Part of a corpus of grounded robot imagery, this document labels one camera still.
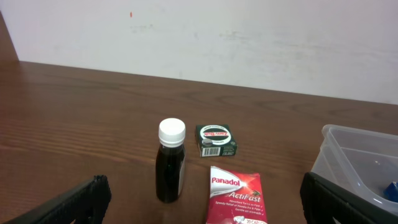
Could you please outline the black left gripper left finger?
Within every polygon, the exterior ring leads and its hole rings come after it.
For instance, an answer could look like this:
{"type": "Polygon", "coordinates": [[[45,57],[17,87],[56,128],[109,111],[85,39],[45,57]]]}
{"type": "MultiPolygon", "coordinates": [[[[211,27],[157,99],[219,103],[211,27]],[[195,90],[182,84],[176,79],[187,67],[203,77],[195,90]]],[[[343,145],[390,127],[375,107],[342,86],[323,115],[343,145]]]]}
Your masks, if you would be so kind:
{"type": "Polygon", "coordinates": [[[6,224],[102,224],[111,190],[105,175],[96,175],[6,224]]]}

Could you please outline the blue Cool Fever box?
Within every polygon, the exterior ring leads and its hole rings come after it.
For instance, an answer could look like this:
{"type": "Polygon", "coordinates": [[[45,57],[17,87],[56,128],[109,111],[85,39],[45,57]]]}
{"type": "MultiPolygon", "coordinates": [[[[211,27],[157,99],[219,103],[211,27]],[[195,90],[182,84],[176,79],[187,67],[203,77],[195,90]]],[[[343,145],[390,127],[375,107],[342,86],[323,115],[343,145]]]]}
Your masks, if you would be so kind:
{"type": "Polygon", "coordinates": [[[398,202],[398,186],[397,182],[391,182],[383,191],[386,199],[392,202],[398,202]]]}

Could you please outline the red Panadol ActiFast packet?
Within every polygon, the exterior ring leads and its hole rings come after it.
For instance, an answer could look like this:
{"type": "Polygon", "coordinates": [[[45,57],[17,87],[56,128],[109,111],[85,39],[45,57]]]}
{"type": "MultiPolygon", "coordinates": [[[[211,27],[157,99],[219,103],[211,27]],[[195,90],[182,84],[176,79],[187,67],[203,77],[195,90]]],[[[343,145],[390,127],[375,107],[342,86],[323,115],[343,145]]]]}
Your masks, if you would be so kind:
{"type": "Polygon", "coordinates": [[[267,224],[261,176],[212,166],[206,223],[267,224]]]}

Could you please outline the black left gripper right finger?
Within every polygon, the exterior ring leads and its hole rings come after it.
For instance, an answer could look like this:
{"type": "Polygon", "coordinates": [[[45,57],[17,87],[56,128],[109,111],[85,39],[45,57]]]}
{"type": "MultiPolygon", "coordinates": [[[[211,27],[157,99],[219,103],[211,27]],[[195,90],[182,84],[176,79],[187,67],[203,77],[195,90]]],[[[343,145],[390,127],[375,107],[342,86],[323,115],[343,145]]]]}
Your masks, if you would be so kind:
{"type": "Polygon", "coordinates": [[[300,198],[308,224],[397,224],[397,215],[313,172],[305,173],[300,198]]]}

